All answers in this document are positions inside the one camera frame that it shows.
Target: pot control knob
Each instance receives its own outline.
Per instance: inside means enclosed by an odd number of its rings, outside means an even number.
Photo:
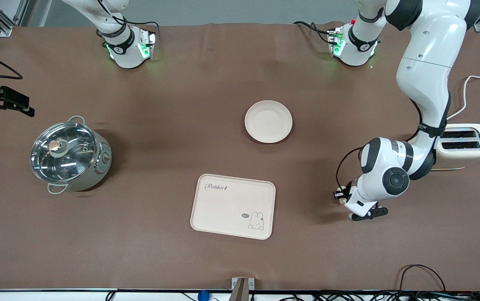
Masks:
[[[104,154],[102,155],[102,162],[103,162],[104,164],[108,164],[108,162],[110,162],[110,155],[108,155],[107,153],[104,153]]]

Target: black joint cap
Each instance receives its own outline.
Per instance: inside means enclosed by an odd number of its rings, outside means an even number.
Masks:
[[[412,25],[421,12],[422,0],[400,0],[395,10],[390,15],[385,15],[385,18],[387,22],[402,31]]]

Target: beige tray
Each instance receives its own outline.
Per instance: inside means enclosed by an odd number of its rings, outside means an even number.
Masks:
[[[268,181],[205,174],[197,182],[194,230],[266,240],[272,234],[275,186]]]

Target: white cable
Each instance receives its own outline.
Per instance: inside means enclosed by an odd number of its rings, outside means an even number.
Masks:
[[[463,84],[463,107],[461,109],[459,109],[457,112],[455,112],[454,114],[448,116],[446,118],[446,120],[450,120],[450,118],[452,118],[453,116],[456,116],[457,114],[463,112],[463,110],[465,110],[465,108],[467,107],[467,83],[469,82],[469,80],[471,78],[479,78],[480,79],[480,76],[469,76],[469,77],[467,77],[467,80],[465,80],[465,84]]]

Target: brown tablecloth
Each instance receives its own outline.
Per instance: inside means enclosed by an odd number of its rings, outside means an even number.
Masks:
[[[0,85],[28,95],[37,115],[0,113],[0,288],[221,288],[251,276],[259,289],[393,289],[402,266],[422,263],[449,290],[480,290],[480,163],[412,182],[373,221],[349,221],[332,199],[347,151],[416,128],[395,80],[408,32],[388,26],[361,67],[330,58],[296,25],[160,34],[158,60],[133,70],[108,58],[93,28],[15,28],[0,40],[0,59],[24,75]],[[452,112],[470,74],[480,74],[474,32],[450,76]],[[480,123],[480,82],[468,98],[452,122]],[[294,117],[282,143],[256,143],[244,129],[245,112],[263,99]],[[96,189],[51,196],[31,171],[31,145],[76,114],[109,140],[113,166]],[[356,158],[342,181],[359,175]],[[192,230],[204,173],[273,182],[272,236]],[[426,272],[407,276],[406,289],[439,289]]]

